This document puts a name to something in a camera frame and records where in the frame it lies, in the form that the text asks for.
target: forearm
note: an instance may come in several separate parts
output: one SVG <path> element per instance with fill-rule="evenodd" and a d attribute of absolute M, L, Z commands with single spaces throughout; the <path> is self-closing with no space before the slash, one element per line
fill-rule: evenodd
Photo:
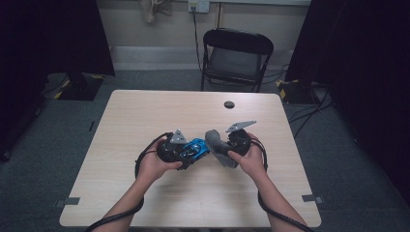
<path fill-rule="evenodd" d="M 137 178 L 127 190 L 127 192 L 121 197 L 121 199 L 103 216 L 108 218 L 114 215 L 118 215 L 129 211 L 139 204 L 142 197 L 153 182 L 143 178 Z M 124 217 L 118 220 L 114 220 L 108 224 L 104 224 L 93 231 L 128 231 L 132 222 L 133 215 Z"/>
<path fill-rule="evenodd" d="M 259 189 L 259 193 L 262 196 L 263 202 L 271 210 L 285 215 L 289 218 L 295 219 L 300 223 L 306 225 L 302 217 L 296 212 L 296 210 L 289 204 L 289 202 L 283 197 L 283 195 L 278 191 L 275 184 L 271 181 L 269 176 L 264 174 L 259 174 L 258 177 L 252 178 Z M 272 230 L 277 231 L 301 231 L 297 227 L 288 222 L 285 222 L 279 218 L 271 216 L 268 214 L 268 219 L 271 224 Z"/>

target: finger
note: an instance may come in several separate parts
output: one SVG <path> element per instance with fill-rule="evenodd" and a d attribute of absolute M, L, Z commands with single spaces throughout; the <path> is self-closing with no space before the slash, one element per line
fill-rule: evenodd
<path fill-rule="evenodd" d="M 234 151 L 228 151 L 228 156 L 230 156 L 233 160 L 237 162 L 239 162 L 239 159 L 242 157 L 241 155 L 239 155 L 238 153 Z"/>
<path fill-rule="evenodd" d="M 155 149 L 157 150 L 157 148 L 160 146 L 160 144 L 165 141 L 164 138 L 160 138 L 159 140 L 157 140 L 151 147 L 150 150 Z"/>
<path fill-rule="evenodd" d="M 168 170 L 170 169 L 177 169 L 178 167 L 182 166 L 182 162 L 181 161 L 176 161 L 176 162 L 168 162 L 166 164 L 166 167 Z"/>
<path fill-rule="evenodd" d="M 250 138 L 259 140 L 259 139 L 258 139 L 253 133 L 251 133 L 251 132 L 248 132 L 248 135 L 249 135 Z"/>

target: baseboard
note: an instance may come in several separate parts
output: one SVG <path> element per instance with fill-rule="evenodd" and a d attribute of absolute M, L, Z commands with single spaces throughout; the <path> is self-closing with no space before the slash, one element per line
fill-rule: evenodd
<path fill-rule="evenodd" d="M 114 70 L 194 70 L 198 58 L 194 47 L 113 46 L 110 49 Z M 269 70 L 289 64 L 293 51 L 274 51 Z M 202 63 L 203 49 L 199 49 Z"/>

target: hand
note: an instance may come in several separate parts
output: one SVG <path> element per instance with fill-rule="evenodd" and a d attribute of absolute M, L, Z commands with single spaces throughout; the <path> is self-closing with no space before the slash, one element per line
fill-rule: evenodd
<path fill-rule="evenodd" d="M 258 140 L 258 138 L 252 133 L 248 132 L 251 140 Z M 244 170 L 253 180 L 259 178 L 260 175 L 266 175 L 265 168 L 263 167 L 262 151 L 254 144 L 250 144 L 249 151 L 241 156 L 233 151 L 228 152 L 228 156 L 233 158 L 241 165 Z"/>
<path fill-rule="evenodd" d="M 150 182 L 155 182 L 165 171 L 177 169 L 182 165 L 181 161 L 164 162 L 158 157 L 157 148 L 163 141 L 163 138 L 158 140 L 148 149 L 147 155 L 142 159 L 137 178 L 139 177 Z"/>

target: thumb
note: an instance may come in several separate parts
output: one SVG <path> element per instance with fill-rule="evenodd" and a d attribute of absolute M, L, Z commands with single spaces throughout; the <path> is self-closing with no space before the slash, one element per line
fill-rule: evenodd
<path fill-rule="evenodd" d="M 181 161 L 176 161 L 176 162 L 169 162 L 167 163 L 168 169 L 177 169 L 178 167 L 182 166 Z"/>
<path fill-rule="evenodd" d="M 234 151 L 228 151 L 228 156 L 230 156 L 233 160 L 239 162 L 239 159 L 241 158 L 241 155 Z"/>

